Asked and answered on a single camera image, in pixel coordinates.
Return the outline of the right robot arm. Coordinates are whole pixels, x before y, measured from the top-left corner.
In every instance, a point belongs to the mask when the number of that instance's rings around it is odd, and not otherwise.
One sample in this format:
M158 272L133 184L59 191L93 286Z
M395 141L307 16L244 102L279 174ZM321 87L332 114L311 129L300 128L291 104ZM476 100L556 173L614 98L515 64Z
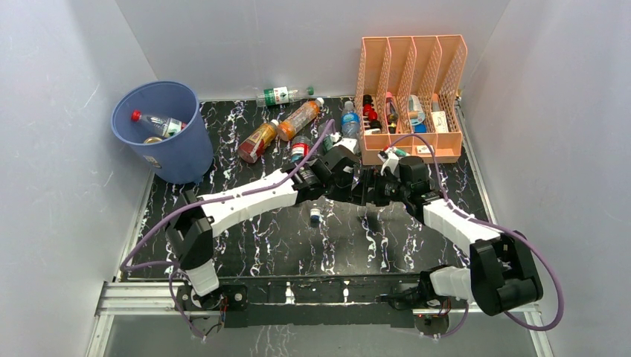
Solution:
M437 266L422 271L415 288L393 296L437 308L447 298L474 302L494 316L542 298L543 287L531 250L514 236L477 222L429 182L422 158L393 155L372 175L368 196L375 203L401 202L406 212L453 242L469 258L466 268Z

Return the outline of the red blue label clear bottle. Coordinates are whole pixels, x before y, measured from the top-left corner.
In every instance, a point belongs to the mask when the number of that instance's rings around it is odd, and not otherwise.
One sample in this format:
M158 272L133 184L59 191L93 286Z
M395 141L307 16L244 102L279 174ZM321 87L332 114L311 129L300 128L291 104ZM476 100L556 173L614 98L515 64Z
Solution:
M313 142L304 135L298 135L293 138L291 145L290 161L301 161L311 150Z

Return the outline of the yellow juice bottle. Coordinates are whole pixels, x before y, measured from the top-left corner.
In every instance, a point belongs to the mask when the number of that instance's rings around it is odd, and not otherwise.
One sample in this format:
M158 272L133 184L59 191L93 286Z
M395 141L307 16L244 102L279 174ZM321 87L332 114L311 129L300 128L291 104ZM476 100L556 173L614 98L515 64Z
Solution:
M146 138L144 140L144 144L155 144L155 143L158 143L158 142L161 142L161 141L163 141L163 138L153 136L153 137Z

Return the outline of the red label red cap bottle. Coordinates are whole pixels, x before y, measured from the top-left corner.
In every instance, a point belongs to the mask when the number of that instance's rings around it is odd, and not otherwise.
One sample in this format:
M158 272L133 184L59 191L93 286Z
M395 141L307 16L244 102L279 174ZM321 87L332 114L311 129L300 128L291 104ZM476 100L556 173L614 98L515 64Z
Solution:
M179 134L187 124L168 116L153 115L139 110L131 114L131 121L151 131L160 138L171 138Z

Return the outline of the clear unlabelled plastic bottle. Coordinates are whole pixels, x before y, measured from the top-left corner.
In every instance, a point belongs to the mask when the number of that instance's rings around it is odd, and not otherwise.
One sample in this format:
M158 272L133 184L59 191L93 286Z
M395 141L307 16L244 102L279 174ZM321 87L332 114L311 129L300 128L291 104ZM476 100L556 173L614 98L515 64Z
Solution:
M312 225L319 225L321 223L321 209L317 206L313 206L310 209L310 221Z

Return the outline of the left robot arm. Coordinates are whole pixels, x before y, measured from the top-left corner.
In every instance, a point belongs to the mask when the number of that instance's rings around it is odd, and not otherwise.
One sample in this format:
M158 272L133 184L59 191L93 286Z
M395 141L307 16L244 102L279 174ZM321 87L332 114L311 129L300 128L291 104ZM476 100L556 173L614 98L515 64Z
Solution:
M322 196L350 194L359 157L336 146L325 155L288 162L267 176L242 186L199 198L183 194L183 205L165 226L166 236L190 284L191 302L203 309L221 303L222 289L214 267L214 243L224 231L271 210Z

